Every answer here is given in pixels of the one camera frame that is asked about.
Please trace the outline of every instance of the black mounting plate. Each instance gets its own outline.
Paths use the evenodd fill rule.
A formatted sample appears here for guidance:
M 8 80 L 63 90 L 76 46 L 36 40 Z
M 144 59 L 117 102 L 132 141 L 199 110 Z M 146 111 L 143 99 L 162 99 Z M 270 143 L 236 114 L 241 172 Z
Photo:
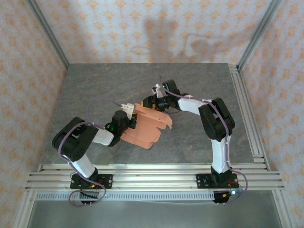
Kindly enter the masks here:
M 228 180 L 222 183 L 215 183 L 211 178 L 211 173 L 199 173 L 196 174 L 196 184 L 198 186 L 198 189 L 229 189 L 231 183 L 232 189 L 237 189 L 239 186 L 236 181 L 238 179 L 236 174 L 231 174 Z
M 72 180 L 71 181 L 71 185 L 70 185 L 70 189 L 101 189 L 100 186 L 95 186 L 94 188 L 91 188 L 89 186 L 84 186 L 84 185 L 79 185 L 79 183 L 82 183 L 83 180 L 79 175 L 74 174 L 72 176 Z M 112 174 L 97 174 L 97 182 L 100 182 L 106 189 L 111 189 L 112 188 L 112 184 L 113 184 L 113 175 Z

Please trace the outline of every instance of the white bracket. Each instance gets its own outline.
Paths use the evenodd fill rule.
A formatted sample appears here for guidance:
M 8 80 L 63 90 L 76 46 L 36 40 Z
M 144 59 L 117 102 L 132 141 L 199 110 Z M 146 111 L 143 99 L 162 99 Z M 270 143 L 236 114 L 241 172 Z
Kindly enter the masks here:
M 161 90 L 160 90 L 161 86 L 159 84 L 156 84 L 155 87 L 156 87 L 155 90 L 152 89 L 153 95 L 156 94 L 157 98 L 163 97 L 163 94 L 161 93 Z
M 129 120 L 132 119 L 132 114 L 133 114 L 134 108 L 135 108 L 135 105 L 133 105 L 133 104 L 130 104 L 130 103 L 122 104 L 122 109 L 123 109 L 123 111 L 125 111 L 127 113 Z

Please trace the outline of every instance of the metal strip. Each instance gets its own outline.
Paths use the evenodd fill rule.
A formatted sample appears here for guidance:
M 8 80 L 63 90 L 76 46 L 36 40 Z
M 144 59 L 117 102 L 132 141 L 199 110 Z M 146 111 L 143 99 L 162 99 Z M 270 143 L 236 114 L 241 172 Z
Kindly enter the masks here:
M 260 24 L 258 25 L 251 41 L 249 42 L 239 64 L 238 69 L 243 69 L 244 65 L 248 61 L 250 55 L 252 54 L 255 46 L 257 45 L 258 41 L 262 37 L 267 25 L 269 24 L 271 18 L 273 17 L 274 13 L 276 12 L 277 8 L 279 7 L 282 0 L 272 0 L 269 4 L 268 9 L 266 10 Z
M 249 107 L 247 106 L 247 103 L 249 102 L 246 99 L 246 95 L 244 94 L 244 89 L 242 89 L 243 85 L 240 83 L 240 75 L 238 73 L 238 71 L 231 71 L 231 77 L 232 77 L 232 81 L 233 81 L 233 85 L 234 88 L 236 90 L 236 94 L 237 94 L 237 100 L 239 103 L 239 107 L 241 110 L 241 114 L 244 120 L 244 125 L 245 125 L 245 129 L 246 129 L 246 133 L 249 139 L 249 144 L 250 144 L 250 149 L 251 152 L 254 156 L 256 155 L 260 155 L 260 151 L 258 149 L 257 146 L 257 141 L 256 141 L 256 136 L 255 136 L 255 132 L 254 132 L 254 128 L 253 128 L 253 124 L 252 124 L 252 119 L 250 118 L 250 112 L 251 109 L 249 109 Z
M 109 164 L 109 165 L 94 165 L 98 170 L 104 171 L 152 171 L 153 173 L 159 171 L 186 171 L 186 170 L 199 170 L 205 172 L 210 170 L 211 164 Z M 266 169 L 265 164 L 255 163 L 238 163 L 231 165 L 234 169 Z M 42 172 L 56 171 L 56 170 L 69 170 L 73 171 L 68 164 L 45 164 L 42 167 Z
M 263 144 L 263 141 L 262 141 L 262 136 L 261 136 L 261 133 L 260 133 L 258 127 L 257 127 L 256 118 L 255 118 L 255 116 L 253 114 L 253 111 L 252 111 L 253 108 L 252 108 L 252 104 L 251 104 L 251 102 L 249 100 L 249 97 L 248 97 L 249 93 L 248 93 L 247 87 L 244 83 L 244 76 L 243 76 L 242 70 L 239 71 L 238 75 L 239 75 L 238 79 L 239 79 L 240 85 L 243 88 L 244 99 L 246 101 L 245 103 L 247 104 L 248 114 L 249 114 L 251 124 L 252 124 L 252 127 L 253 127 L 253 132 L 255 133 L 255 139 L 256 139 L 257 146 L 258 146 L 258 152 L 259 152 L 259 154 L 263 155 L 267 169 L 271 170 L 270 165 L 269 165 L 269 161 L 268 161 L 268 158 L 267 158 L 267 155 L 266 155 L 266 150 L 265 150 L 265 147 L 264 147 L 264 144 Z
M 266 171 L 264 163 L 237 164 L 248 179 L 249 190 L 284 189 L 279 172 Z M 151 164 L 151 165 L 97 165 L 100 173 L 113 176 L 112 191 L 198 191 L 195 174 L 210 173 L 210 165 Z M 44 165 L 42 172 L 30 174 L 26 189 L 70 191 L 69 165 Z M 239 175 L 239 183 L 245 180 Z
M 36 201 L 68 201 L 71 191 L 56 192 L 56 191 L 40 191 L 37 193 Z M 72 200 L 88 201 L 90 197 L 83 196 L 80 193 L 72 195 Z M 212 191 L 154 191 L 154 192 L 137 192 L 137 191 L 121 191 L 107 192 L 103 201 L 196 201 L 196 200 L 214 200 L 214 192 Z
M 47 23 L 47 20 L 45 19 L 41 9 L 39 8 L 36 0 L 26 0 L 28 6 L 32 9 L 33 13 L 35 14 L 38 22 L 40 23 L 43 31 L 45 32 L 45 34 L 47 35 L 49 41 L 51 42 L 54 50 L 56 51 L 56 53 L 58 54 L 62 64 L 64 65 L 64 67 L 66 68 L 66 70 L 68 69 L 69 66 L 69 62 L 68 59 L 65 55 L 65 53 L 63 52 L 61 46 L 59 45 L 51 27 L 49 26 L 49 24 Z
M 26 228 L 29 223 L 29 218 L 32 213 L 32 209 L 34 206 L 36 198 L 36 192 L 24 192 L 21 205 L 17 212 L 17 216 L 14 222 L 14 228 Z
M 264 157 L 259 157 L 259 158 L 254 157 L 254 158 L 253 158 L 253 161 L 254 161 L 255 163 L 265 163 Z
M 296 228 L 298 227 L 295 221 L 294 213 L 291 210 L 290 204 L 287 200 L 284 191 L 272 191 L 274 196 L 275 205 L 279 214 L 282 227 Z

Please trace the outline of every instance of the floor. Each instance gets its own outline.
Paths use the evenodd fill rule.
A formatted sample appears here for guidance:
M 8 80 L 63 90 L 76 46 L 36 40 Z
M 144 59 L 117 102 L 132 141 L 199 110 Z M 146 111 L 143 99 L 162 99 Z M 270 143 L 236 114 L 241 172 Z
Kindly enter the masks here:
M 224 63 L 161 63 L 161 64 L 71 64 L 57 104 L 42 164 L 64 163 L 52 148 L 54 136 L 75 116 L 88 120 L 88 102 L 107 96 L 120 103 L 140 103 L 151 95 L 151 88 L 163 80 L 173 79 L 181 93 L 224 100 L 236 127 L 230 141 L 232 163 L 253 162 L 244 122 L 231 80 Z M 119 108 L 109 102 L 96 102 L 91 116 L 96 123 L 106 124 Z M 145 150 L 120 141 L 110 148 L 92 143 L 87 155 L 92 163 L 212 163 L 212 147 L 199 116 L 179 112 L 170 114 L 173 128 L 161 130 L 161 137 Z
M 211 201 L 103 201 L 74 208 L 66 201 L 36 201 L 28 227 L 279 228 L 281 224 L 271 191 L 249 191 L 226 206 Z

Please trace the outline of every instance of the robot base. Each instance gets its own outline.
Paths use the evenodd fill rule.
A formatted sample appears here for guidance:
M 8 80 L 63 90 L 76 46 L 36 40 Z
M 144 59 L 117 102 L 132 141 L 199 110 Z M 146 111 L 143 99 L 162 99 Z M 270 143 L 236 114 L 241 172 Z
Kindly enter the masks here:
M 232 171 L 217 173 L 211 167 L 211 173 L 196 174 L 196 184 L 198 189 L 237 189 L 238 177 Z
M 112 174 L 97 174 L 95 182 L 102 184 L 106 189 L 112 188 L 113 175 Z M 101 189 L 100 186 L 92 187 L 92 184 L 82 179 L 78 174 L 72 176 L 70 189 Z

